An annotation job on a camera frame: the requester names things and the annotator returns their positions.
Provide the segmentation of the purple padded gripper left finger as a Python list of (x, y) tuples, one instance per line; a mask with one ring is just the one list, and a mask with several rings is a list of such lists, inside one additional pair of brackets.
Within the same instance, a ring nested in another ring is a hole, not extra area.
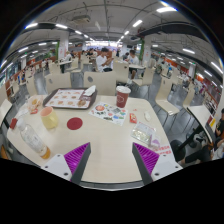
[(85, 143), (65, 155), (56, 154), (42, 169), (79, 185), (90, 154), (91, 145)]

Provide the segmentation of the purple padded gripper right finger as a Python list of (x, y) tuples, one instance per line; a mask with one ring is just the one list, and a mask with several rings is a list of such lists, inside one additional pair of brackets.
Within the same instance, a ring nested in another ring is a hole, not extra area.
[(152, 183), (182, 169), (171, 155), (159, 155), (137, 143), (132, 145), (132, 153), (144, 183)]

